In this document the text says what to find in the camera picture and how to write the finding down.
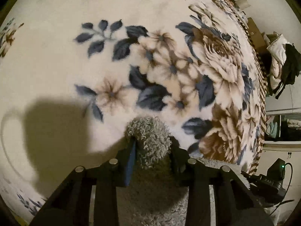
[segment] bed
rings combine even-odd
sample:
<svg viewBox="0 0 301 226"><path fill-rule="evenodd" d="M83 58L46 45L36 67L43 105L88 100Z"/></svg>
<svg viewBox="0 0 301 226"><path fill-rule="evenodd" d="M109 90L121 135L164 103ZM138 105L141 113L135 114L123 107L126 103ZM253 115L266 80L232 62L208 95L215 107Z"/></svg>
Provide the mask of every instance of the bed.
<svg viewBox="0 0 301 226"><path fill-rule="evenodd" d="M256 172L266 81L230 0L18 0L0 31L0 193L27 222L137 116Z"/></svg>

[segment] black metal frame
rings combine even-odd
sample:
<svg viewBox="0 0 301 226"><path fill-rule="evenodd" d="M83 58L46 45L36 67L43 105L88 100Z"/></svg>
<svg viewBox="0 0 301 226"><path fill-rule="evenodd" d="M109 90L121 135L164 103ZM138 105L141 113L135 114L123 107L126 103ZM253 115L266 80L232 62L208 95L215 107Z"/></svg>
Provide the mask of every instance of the black metal frame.
<svg viewBox="0 0 301 226"><path fill-rule="evenodd" d="M215 169L191 159L171 137L172 171L180 186L189 186L185 226L211 224L209 185L215 192L216 225L272 226L254 195L229 167ZM136 140L100 167L77 167L50 196L30 226L88 226L92 185L96 185L94 226L118 226L116 187L130 183Z"/></svg>
<svg viewBox="0 0 301 226"><path fill-rule="evenodd" d="M0 195L0 225L20 226Z"/></svg>

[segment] gray fuzzy cover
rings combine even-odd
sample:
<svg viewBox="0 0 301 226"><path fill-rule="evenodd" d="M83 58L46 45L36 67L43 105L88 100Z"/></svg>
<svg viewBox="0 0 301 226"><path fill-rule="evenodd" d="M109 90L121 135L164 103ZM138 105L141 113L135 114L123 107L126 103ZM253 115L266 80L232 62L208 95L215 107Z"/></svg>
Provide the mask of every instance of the gray fuzzy cover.
<svg viewBox="0 0 301 226"><path fill-rule="evenodd" d="M126 129L126 137L138 140L137 163L127 188L117 188L121 226L185 225L188 188L179 187L170 169L168 128L158 118L136 118ZM220 168L225 162L198 158L205 165ZM240 174L240 167L230 167ZM210 198L214 200L213 190ZM211 214L215 214L211 203Z"/></svg>

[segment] blue leaf print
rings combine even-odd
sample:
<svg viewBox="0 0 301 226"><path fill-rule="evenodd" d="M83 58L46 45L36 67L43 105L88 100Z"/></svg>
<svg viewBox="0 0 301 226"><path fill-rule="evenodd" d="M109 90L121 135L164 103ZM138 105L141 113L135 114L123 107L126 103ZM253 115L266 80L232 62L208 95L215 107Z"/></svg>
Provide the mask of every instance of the blue leaf print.
<svg viewBox="0 0 301 226"><path fill-rule="evenodd" d="M111 33L113 33L114 31L120 29L122 27L122 22L121 20L114 22L113 24L111 24L110 26L110 30Z"/></svg>
<svg viewBox="0 0 301 226"><path fill-rule="evenodd" d="M250 102L250 95L253 94L253 90L254 90L253 81L249 77L249 71L248 71L246 65L244 63L241 63L241 65L242 65L241 75L243 77L243 82L245 84L245 86L244 86L244 90L245 90L244 101L246 103L249 103Z"/></svg>
<svg viewBox="0 0 301 226"><path fill-rule="evenodd" d="M140 73L139 66L134 67L131 65L128 79L134 88L144 90L147 86L149 86L150 82L148 81L146 76L146 74Z"/></svg>
<svg viewBox="0 0 301 226"><path fill-rule="evenodd" d="M210 27L210 30L212 31L212 33L216 36L218 36L219 38L222 39L222 36L221 36L221 32L218 31L217 29L213 28L213 27Z"/></svg>
<svg viewBox="0 0 301 226"><path fill-rule="evenodd" d="M33 205L35 205L36 207L38 207L38 208L41 208L42 207L42 204L38 201L38 202L34 202L33 200L31 200L30 198L29 198L29 200L30 200L30 202L33 204Z"/></svg>
<svg viewBox="0 0 301 226"><path fill-rule="evenodd" d="M84 24L82 24L82 28L83 29L93 29L93 24L90 22L84 23Z"/></svg>
<svg viewBox="0 0 301 226"><path fill-rule="evenodd" d="M29 208L29 212L31 213L31 215L35 216L38 213L37 208L34 206L33 208Z"/></svg>
<svg viewBox="0 0 301 226"><path fill-rule="evenodd" d="M92 112L96 119L103 122L103 113L101 112L100 108L96 105L95 102L92 103Z"/></svg>
<svg viewBox="0 0 301 226"><path fill-rule="evenodd" d="M232 37L229 34L222 33L222 38L225 41L230 41Z"/></svg>
<svg viewBox="0 0 301 226"><path fill-rule="evenodd" d="M21 195L17 194L17 196L19 197L20 200L24 201L24 199Z"/></svg>
<svg viewBox="0 0 301 226"><path fill-rule="evenodd" d="M106 28L108 27L108 22L106 20L101 20L98 24L98 27L102 30L105 31Z"/></svg>
<svg viewBox="0 0 301 226"><path fill-rule="evenodd" d="M138 96L137 105L153 111L161 111L167 104L162 99L166 95L171 95L167 89L159 84L147 87Z"/></svg>
<svg viewBox="0 0 301 226"><path fill-rule="evenodd" d="M207 26L207 25L205 25L203 22L202 22L202 20L201 20L201 18L196 18L196 17L194 17L194 16L192 16L192 15L190 15L190 17L198 24L198 25L200 25L202 28L204 28L204 29L209 29L209 27Z"/></svg>
<svg viewBox="0 0 301 226"><path fill-rule="evenodd" d="M257 139L260 138L260 131L261 131L260 126L258 126L258 127L256 128L256 138L257 138Z"/></svg>
<svg viewBox="0 0 301 226"><path fill-rule="evenodd" d="M243 101L243 111L246 110L246 108L247 108L246 101Z"/></svg>
<svg viewBox="0 0 301 226"><path fill-rule="evenodd" d="M2 46L2 40L3 40L4 34L2 35L2 37L0 38L0 47Z"/></svg>
<svg viewBox="0 0 301 226"><path fill-rule="evenodd" d="M97 93L95 91L93 91L92 89L85 87L85 86L79 86L79 85L75 85L76 87L76 92L79 95L86 95L86 96L96 96Z"/></svg>
<svg viewBox="0 0 301 226"><path fill-rule="evenodd" d="M104 40L97 40L90 44L88 48L88 57L91 57L93 53L101 53L104 48Z"/></svg>
<svg viewBox="0 0 301 226"><path fill-rule="evenodd" d="M194 135L195 139L202 139L207 132L212 128L212 123L210 120L202 120L201 118L191 118L186 121L182 128L184 132L188 135Z"/></svg>
<svg viewBox="0 0 301 226"><path fill-rule="evenodd" d="M195 87L199 92L200 110L213 103L215 100L213 81L207 75L204 75L202 81L198 82Z"/></svg>
<svg viewBox="0 0 301 226"><path fill-rule="evenodd" d="M193 48L192 48L192 42L193 42L193 36L190 36L190 35L186 35L185 36L185 42L189 48L189 51L191 53L191 55L193 57L195 57L197 60L200 60L196 55L195 55L195 52L193 51Z"/></svg>
<svg viewBox="0 0 301 226"><path fill-rule="evenodd" d="M180 31L184 32L187 35L194 36L192 29L197 28L192 24L189 24L187 22L181 22L178 25L176 25L176 28Z"/></svg>
<svg viewBox="0 0 301 226"><path fill-rule="evenodd" d="M241 160L242 160L242 158L243 158L243 154L245 153L245 151L246 151L246 146L243 148L243 150L241 151L241 153L240 153L240 155L239 155L239 157L238 157L238 160L237 160L237 162L236 162L237 165L240 165Z"/></svg>
<svg viewBox="0 0 301 226"><path fill-rule="evenodd" d="M137 42L138 39L136 37L125 38L118 41L114 45L112 61L126 58L131 52L130 45Z"/></svg>
<svg viewBox="0 0 301 226"><path fill-rule="evenodd" d="M187 151L189 154L191 154L193 152L196 152L198 149L199 149L199 142L196 142L190 145Z"/></svg>
<svg viewBox="0 0 301 226"><path fill-rule="evenodd" d="M140 37L140 36L145 36L148 37L148 30L143 27L143 26L135 26L135 25L131 25L131 26L127 26L126 27L126 34L128 35L128 37Z"/></svg>
<svg viewBox="0 0 301 226"><path fill-rule="evenodd" d="M92 37L93 37L94 34L89 34L89 33L82 33L82 34L79 34L75 40L78 42L78 43L83 43L87 40L90 40Z"/></svg>

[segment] clothing pile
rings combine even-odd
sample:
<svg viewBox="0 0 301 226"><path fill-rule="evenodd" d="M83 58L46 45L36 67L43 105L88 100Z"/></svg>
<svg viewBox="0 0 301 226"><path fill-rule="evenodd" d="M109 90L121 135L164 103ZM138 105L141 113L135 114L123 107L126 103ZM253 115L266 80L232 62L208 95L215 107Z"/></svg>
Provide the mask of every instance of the clothing pile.
<svg viewBox="0 0 301 226"><path fill-rule="evenodd" d="M280 119L279 116L267 116L266 124L267 124L267 129L265 133L268 135L270 138L276 138L277 133L279 133L279 124Z"/></svg>
<svg viewBox="0 0 301 226"><path fill-rule="evenodd" d="M294 44L288 42L281 34L274 40L268 51L272 55L268 87L270 94L278 99L286 85L293 85L301 71L301 54Z"/></svg>
<svg viewBox="0 0 301 226"><path fill-rule="evenodd" d="M299 120L287 119L287 125L290 128L301 130L301 121Z"/></svg>

